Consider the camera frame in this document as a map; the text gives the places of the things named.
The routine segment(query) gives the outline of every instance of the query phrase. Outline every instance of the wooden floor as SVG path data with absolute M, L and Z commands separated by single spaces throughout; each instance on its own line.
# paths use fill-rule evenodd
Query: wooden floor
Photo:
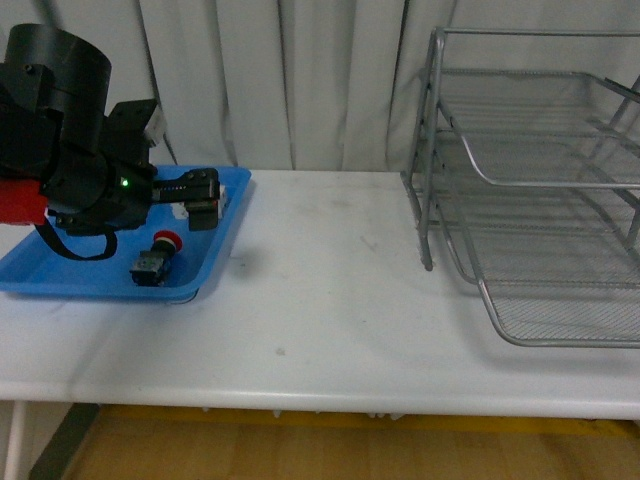
M 631 422 L 106 407 L 71 479 L 640 479 Z

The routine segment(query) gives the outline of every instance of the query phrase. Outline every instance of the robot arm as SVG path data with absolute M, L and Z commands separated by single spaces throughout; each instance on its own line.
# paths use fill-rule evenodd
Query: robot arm
M 184 201 L 190 229 L 215 228 L 217 171 L 156 180 L 149 148 L 162 139 L 162 112 L 155 100 L 137 100 L 105 117 L 110 73 L 107 57 L 70 33 L 11 29 L 0 63 L 0 222 L 35 224 L 51 237 L 47 208 L 69 235 L 114 241 L 115 231 L 144 225 L 153 204 Z

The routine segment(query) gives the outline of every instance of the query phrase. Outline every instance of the white curtain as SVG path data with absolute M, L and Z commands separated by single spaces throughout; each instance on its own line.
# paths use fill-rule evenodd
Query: white curtain
M 44 0 L 0 0 L 0 43 Z M 637 0 L 50 0 L 113 64 L 108 107 L 159 95 L 181 164 L 399 170 L 431 29 L 640 29 Z M 598 67 L 630 84 L 640 45 L 451 42 L 452 64 Z M 170 161 L 158 149 L 155 158 Z

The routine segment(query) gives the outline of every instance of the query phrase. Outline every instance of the red component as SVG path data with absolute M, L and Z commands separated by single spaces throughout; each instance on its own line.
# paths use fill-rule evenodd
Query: red component
M 160 230 L 153 236 L 153 241 L 157 242 L 161 238 L 173 243 L 176 246 L 176 253 L 182 250 L 182 239 L 176 232 L 172 232 L 171 230 Z
M 0 178 L 0 223 L 42 225 L 46 209 L 38 180 Z

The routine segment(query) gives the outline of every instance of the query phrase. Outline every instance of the metal mesh tray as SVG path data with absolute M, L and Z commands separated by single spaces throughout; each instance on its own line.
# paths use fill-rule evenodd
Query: metal mesh tray
M 457 141 L 440 140 L 437 158 L 449 247 L 503 338 L 640 347 L 638 207 L 612 190 L 488 185 Z
M 505 186 L 640 188 L 640 96 L 589 74 L 446 70 L 440 109 Z

